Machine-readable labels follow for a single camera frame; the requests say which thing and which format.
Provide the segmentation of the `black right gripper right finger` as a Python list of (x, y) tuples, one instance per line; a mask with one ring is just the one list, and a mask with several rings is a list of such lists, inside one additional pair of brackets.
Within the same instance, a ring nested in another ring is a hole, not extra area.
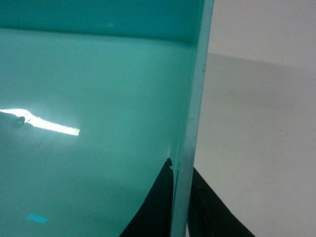
[(191, 237), (254, 236), (230, 212), (196, 169), (193, 169), (187, 225)]

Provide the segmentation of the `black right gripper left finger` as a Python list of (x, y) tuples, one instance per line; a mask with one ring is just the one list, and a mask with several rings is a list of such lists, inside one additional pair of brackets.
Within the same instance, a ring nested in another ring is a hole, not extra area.
[(168, 158), (156, 177), (144, 202), (121, 237), (168, 237), (174, 192), (172, 160)]

